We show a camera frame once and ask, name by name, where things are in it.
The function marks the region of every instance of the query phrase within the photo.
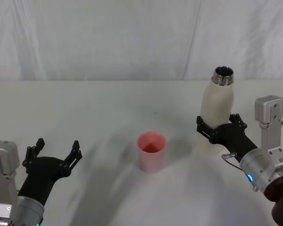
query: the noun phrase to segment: white curtain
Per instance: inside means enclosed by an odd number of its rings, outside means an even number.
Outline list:
[[[283,0],[0,0],[0,80],[283,79]]]

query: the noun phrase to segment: white tabletop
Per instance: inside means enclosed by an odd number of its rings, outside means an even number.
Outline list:
[[[40,156],[64,159],[74,140],[83,158],[59,180],[43,226],[273,226],[273,203],[219,155],[196,150],[196,116],[207,81],[0,82],[0,140],[26,147],[45,140]],[[257,97],[283,97],[283,81],[236,81],[233,113],[254,120]],[[135,141],[156,130],[168,139],[166,167],[138,168]],[[17,170],[20,188],[26,177]]]

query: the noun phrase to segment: metal bottle rim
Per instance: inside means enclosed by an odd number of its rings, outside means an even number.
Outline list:
[[[218,86],[229,86],[233,83],[234,71],[227,66],[219,66],[215,69],[212,81]]]

